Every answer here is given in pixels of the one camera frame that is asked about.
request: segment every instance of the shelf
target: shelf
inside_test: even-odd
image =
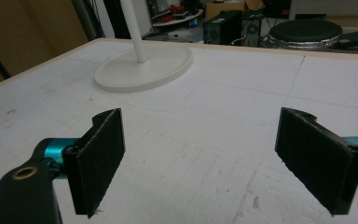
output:
[[[159,22],[159,23],[153,23],[154,27],[159,27],[159,26],[167,26],[167,25],[174,25],[177,23],[181,23],[184,21],[190,21],[194,18],[197,18],[199,15],[201,15],[203,12],[203,9],[200,9],[199,12],[196,15],[192,15],[192,16],[187,16],[186,18],[182,19],[182,20],[173,20],[173,21],[168,21],[168,22]]]

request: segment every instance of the white table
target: white table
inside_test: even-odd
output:
[[[280,109],[358,135],[358,55],[189,44],[193,66],[139,93],[100,91],[93,73],[128,42],[96,40],[0,84],[0,177],[47,137],[80,137],[122,108],[127,152],[97,216],[63,223],[358,223],[331,217],[274,152]]]

